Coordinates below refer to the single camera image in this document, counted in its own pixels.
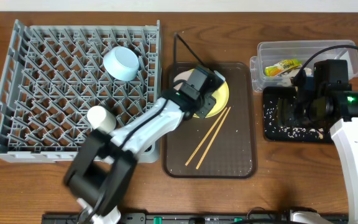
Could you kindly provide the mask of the yellow plate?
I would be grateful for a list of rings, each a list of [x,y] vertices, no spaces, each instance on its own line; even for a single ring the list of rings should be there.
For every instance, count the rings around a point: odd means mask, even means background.
[[[220,111],[222,111],[229,99],[229,87],[227,82],[224,82],[218,90],[216,90],[212,96],[216,100],[216,104],[212,108],[212,110],[206,115],[206,118],[217,115]]]

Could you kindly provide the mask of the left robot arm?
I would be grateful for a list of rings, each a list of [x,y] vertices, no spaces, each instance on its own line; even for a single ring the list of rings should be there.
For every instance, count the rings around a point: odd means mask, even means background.
[[[95,129],[68,168],[64,185],[83,207],[78,223],[117,223],[123,199],[140,156],[156,140],[194,114],[206,116],[213,93],[226,79],[217,71],[194,69],[185,81],[164,90],[154,106],[128,125],[104,133]]]

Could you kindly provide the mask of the white bowl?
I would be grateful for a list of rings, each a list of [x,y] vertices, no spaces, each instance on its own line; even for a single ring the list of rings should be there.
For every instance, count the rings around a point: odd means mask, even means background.
[[[187,70],[187,71],[184,71],[184,72],[181,72],[179,73],[174,79],[173,79],[173,82],[176,82],[178,80],[185,80],[187,81],[191,75],[191,73],[193,72],[193,69],[191,70]],[[180,87],[182,86],[183,83],[179,83],[177,85],[174,85],[174,89],[176,90],[179,90]]]

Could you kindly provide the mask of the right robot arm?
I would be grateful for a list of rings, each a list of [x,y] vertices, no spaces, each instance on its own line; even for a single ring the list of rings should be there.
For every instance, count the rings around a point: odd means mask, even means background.
[[[323,128],[339,154],[349,204],[349,223],[358,223],[358,92],[342,73],[299,72],[291,78],[294,99],[280,99],[280,126]]]

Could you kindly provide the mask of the green orange snack wrapper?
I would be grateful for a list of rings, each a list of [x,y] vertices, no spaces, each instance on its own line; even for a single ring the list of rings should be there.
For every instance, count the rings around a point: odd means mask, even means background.
[[[301,66],[301,62],[297,59],[282,60],[275,65],[265,67],[265,75],[268,77],[275,77],[287,71],[293,70]]]

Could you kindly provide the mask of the white tissue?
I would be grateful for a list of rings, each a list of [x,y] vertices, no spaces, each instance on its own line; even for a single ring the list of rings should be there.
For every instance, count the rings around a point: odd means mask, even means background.
[[[291,86],[291,78],[295,77],[298,72],[300,71],[299,68],[281,73],[278,75],[280,78],[279,82],[277,83],[278,86]]]

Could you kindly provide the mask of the light blue bowl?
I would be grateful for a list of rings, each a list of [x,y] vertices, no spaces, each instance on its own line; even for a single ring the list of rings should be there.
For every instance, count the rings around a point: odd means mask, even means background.
[[[140,62],[131,49],[118,46],[103,57],[103,65],[113,78],[129,82],[137,76]]]

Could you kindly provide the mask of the wooden chopstick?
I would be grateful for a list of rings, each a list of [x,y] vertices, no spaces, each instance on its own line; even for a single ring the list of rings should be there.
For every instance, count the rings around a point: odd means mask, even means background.
[[[231,110],[231,106],[227,109],[226,113],[224,114],[222,120],[221,120],[220,123],[219,123],[219,126],[218,126],[217,129],[215,130],[215,133],[213,134],[213,136],[212,136],[212,138],[211,138],[209,144],[207,145],[206,150],[204,151],[203,155],[201,156],[201,159],[200,159],[200,161],[198,162],[198,164],[197,164],[197,166],[196,166],[196,169],[197,169],[197,170],[201,167],[201,165],[202,165],[202,163],[203,163],[203,161],[204,161],[206,155],[207,155],[208,152],[209,152],[209,149],[211,148],[211,146],[213,145],[214,140],[216,139],[216,136],[217,136],[218,133],[220,132],[220,129],[221,129],[222,125],[224,124],[224,122],[225,122],[225,120],[226,120],[226,117],[227,117],[227,115],[229,114],[230,110]]]
[[[223,109],[223,112],[219,115],[219,117],[216,119],[216,121],[213,123],[213,125],[210,127],[210,129],[208,130],[208,132],[204,135],[203,139],[200,141],[200,143],[197,145],[196,149],[193,151],[193,153],[191,154],[191,156],[189,157],[189,159],[186,161],[185,165],[187,166],[191,160],[194,158],[194,156],[196,155],[196,153],[198,152],[198,150],[200,149],[200,147],[203,145],[203,143],[205,142],[205,140],[208,138],[208,136],[210,135],[211,131],[214,129],[215,125],[217,125],[218,121],[221,119],[222,115],[224,114],[224,112],[227,110],[227,108]]]

